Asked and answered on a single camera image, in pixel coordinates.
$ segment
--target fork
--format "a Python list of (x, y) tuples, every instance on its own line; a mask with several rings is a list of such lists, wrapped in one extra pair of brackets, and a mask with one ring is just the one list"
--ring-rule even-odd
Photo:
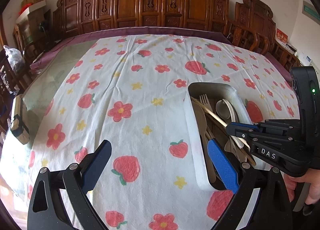
[(212, 107), (209, 103), (209, 99), (207, 97), (207, 94), (200, 96), (200, 103), (203, 104), (206, 108), (208, 108), (211, 112), (213, 112)]

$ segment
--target dark blue gripper pad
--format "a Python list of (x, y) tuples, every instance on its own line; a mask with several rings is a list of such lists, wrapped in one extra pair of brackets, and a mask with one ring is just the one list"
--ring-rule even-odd
[(208, 154), (226, 189), (236, 194), (239, 188), (238, 174), (213, 139), (208, 142)]

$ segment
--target floral tablecloth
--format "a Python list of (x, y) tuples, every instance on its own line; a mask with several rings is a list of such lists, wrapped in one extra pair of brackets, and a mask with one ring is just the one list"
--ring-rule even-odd
[[(253, 122), (299, 117), (290, 86), (257, 53), (173, 35), (99, 39), (45, 113), (30, 155), (26, 200), (41, 167), (65, 169), (107, 139), (112, 156), (87, 195), (109, 229), (211, 229), (232, 195), (197, 186), (183, 109), (192, 82), (230, 84)], [(66, 208), (81, 228), (67, 201)]]

